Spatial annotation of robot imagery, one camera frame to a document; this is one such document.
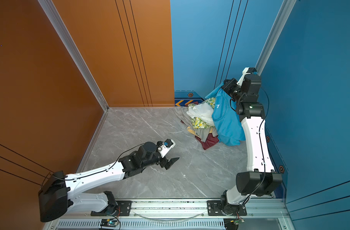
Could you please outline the teal blue t-shirt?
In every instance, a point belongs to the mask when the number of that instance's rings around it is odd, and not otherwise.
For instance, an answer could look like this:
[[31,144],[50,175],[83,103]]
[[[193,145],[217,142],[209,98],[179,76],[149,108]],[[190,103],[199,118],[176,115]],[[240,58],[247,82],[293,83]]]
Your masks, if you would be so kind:
[[236,105],[231,103],[231,97],[222,89],[223,84],[210,92],[206,99],[215,98],[212,119],[220,142],[227,146],[238,146],[245,141],[245,133],[235,112]]

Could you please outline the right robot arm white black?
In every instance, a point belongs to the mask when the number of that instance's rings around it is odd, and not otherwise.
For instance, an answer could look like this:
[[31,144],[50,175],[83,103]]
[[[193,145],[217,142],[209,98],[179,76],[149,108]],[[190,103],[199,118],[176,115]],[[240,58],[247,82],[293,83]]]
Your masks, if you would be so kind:
[[246,204],[253,196],[271,194],[282,183],[282,176],[272,164],[268,150],[266,112],[258,102],[262,79],[255,73],[245,73],[239,80],[225,80],[222,89],[236,103],[247,147],[247,171],[238,173],[235,186],[221,196],[224,215],[245,216]]

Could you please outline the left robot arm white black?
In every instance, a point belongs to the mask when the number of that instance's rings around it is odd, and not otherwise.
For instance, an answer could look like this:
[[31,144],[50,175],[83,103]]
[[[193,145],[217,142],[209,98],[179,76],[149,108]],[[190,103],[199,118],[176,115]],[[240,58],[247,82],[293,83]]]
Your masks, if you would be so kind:
[[80,173],[53,173],[38,193],[40,221],[50,222],[70,212],[88,211],[92,216],[117,215],[121,208],[112,192],[88,195],[83,195],[83,192],[133,177],[153,165],[168,170],[178,160],[166,158],[175,145],[172,139],[146,142],[137,150],[132,148],[132,153],[127,156],[121,154],[106,166]]

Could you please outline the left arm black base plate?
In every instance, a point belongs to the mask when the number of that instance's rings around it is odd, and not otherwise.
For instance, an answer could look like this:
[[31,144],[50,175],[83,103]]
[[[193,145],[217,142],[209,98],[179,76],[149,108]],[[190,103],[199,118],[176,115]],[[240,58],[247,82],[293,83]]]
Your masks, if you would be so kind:
[[115,201],[113,203],[109,203],[106,208],[104,208],[100,212],[91,211],[90,216],[99,217],[99,216],[129,216],[131,211],[132,201],[123,200],[123,201]]

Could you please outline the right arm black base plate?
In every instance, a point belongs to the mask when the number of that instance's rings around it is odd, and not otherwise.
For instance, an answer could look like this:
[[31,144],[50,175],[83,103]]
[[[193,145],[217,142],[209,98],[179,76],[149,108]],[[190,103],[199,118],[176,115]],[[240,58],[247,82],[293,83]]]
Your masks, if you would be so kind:
[[222,205],[220,200],[208,200],[207,209],[209,216],[247,216],[245,206]]

